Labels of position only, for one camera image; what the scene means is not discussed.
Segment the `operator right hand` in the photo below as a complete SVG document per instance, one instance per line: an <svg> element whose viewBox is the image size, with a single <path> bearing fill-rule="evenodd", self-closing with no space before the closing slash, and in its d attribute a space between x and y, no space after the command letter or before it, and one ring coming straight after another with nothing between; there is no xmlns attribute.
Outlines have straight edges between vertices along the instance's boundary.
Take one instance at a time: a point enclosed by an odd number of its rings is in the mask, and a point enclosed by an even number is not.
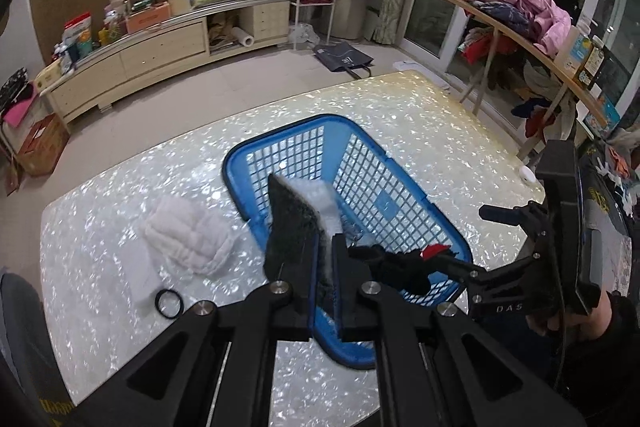
<svg viewBox="0 0 640 427"><path fill-rule="evenodd" d="M612 321L612 306L610 297L606 291L601 291L598 305L592 308L587 315L565 312L564 325L572 329L577 327L582 338L596 339L601 337L608 329ZM557 332L562 329L559 315L550 319L540 319L533 315L526 315L526 322L530 329L538 335L544 336L548 332Z"/></svg>

